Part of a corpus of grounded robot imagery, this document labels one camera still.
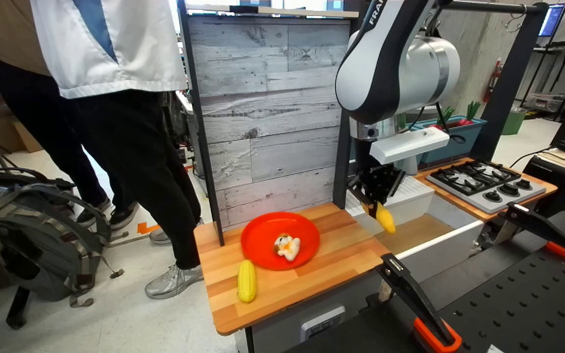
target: gray backpack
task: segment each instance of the gray backpack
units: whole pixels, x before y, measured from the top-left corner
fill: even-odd
[[[97,231],[84,228],[57,210],[54,199],[73,202],[90,211]],[[70,296],[70,306],[95,285],[110,226],[103,213],[78,197],[47,184],[31,184],[0,192],[0,263],[18,278],[20,286],[45,300]],[[123,274],[112,271],[111,278]]]

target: green bin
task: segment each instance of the green bin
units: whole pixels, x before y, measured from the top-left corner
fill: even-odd
[[[522,125],[522,121],[524,120],[524,116],[527,114],[526,109],[520,108],[519,110],[512,110],[509,112],[509,116],[507,117],[507,121],[505,121],[505,127],[503,127],[503,135],[515,135],[518,134],[518,130],[520,130],[520,126]]]

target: plush dog toy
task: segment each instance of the plush dog toy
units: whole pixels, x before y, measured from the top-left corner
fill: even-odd
[[[284,256],[287,261],[293,261],[300,251],[300,238],[291,237],[287,233],[281,234],[274,243],[274,252]]]

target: gray wood panel backdrop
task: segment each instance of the gray wood panel backdrop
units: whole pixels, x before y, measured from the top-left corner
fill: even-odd
[[[189,16],[224,230],[331,201],[348,20]]]

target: black pants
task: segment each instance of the black pants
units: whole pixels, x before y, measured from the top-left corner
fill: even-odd
[[[72,99],[76,129],[103,168],[112,170],[171,239],[176,264],[200,264],[193,230],[200,203],[163,128],[160,94],[125,90]]]
[[[0,61],[0,93],[56,166],[76,184],[80,198],[94,206],[105,201],[106,192],[82,150],[79,134],[72,129],[72,105],[60,96],[54,79]],[[115,207],[132,204],[134,199],[119,180],[110,171],[106,172],[115,194],[112,200]]]

